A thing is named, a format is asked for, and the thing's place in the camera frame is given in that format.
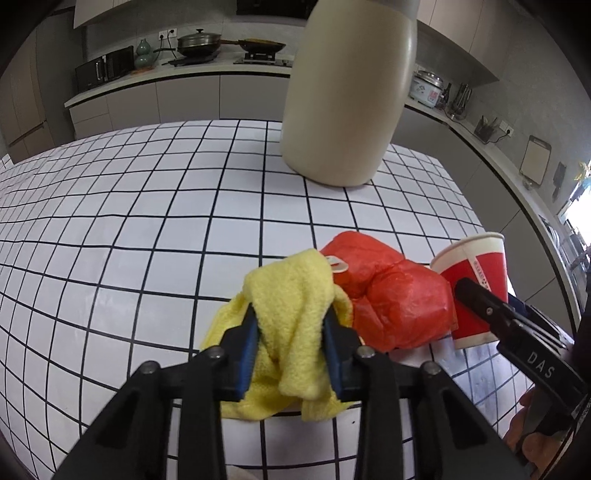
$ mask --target human hand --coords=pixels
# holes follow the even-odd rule
[[[517,444],[522,436],[525,416],[531,405],[534,391],[535,389],[527,391],[519,399],[519,403],[523,408],[513,417],[509,430],[503,438],[513,452],[515,452]],[[554,437],[542,435],[541,433],[532,433],[525,438],[523,445],[521,446],[521,451],[525,455],[525,458],[537,467],[537,470],[532,474],[532,480],[538,480],[538,478],[540,478],[542,473],[548,468],[548,465],[553,460],[559,448],[559,440],[556,440]]]

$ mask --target yellow cloth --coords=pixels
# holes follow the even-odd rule
[[[349,404],[336,398],[321,351],[322,320],[332,304],[341,325],[351,326],[353,309],[325,257],[310,249],[250,272],[242,292],[216,313],[202,349],[240,325],[249,303],[261,331],[252,382],[244,400],[222,403],[222,416],[262,420],[298,399],[303,420],[343,411]]]

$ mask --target red plastic bag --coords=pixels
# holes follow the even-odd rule
[[[349,268],[335,283],[353,302],[353,328],[381,352],[415,348],[456,328],[452,288],[441,275],[359,232],[344,232],[322,249]]]

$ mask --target table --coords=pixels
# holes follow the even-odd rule
[[[391,145],[369,184],[327,187],[285,165],[280,130],[245,120],[149,125],[0,173],[0,430],[33,475],[50,478],[140,363],[187,361],[248,271],[349,229],[425,265],[483,231],[435,158]],[[531,385],[494,345],[454,351],[445,338],[391,357],[439,362],[501,435]],[[322,423],[286,412],[223,429],[228,464],[258,478],[353,476],[359,408]]]

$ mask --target paper cup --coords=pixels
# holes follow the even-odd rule
[[[502,301],[508,301],[505,244],[500,233],[482,233],[451,244],[431,262],[431,269],[452,286],[461,278],[471,278]],[[452,332],[456,349],[494,342],[488,323],[455,300],[458,328]]]

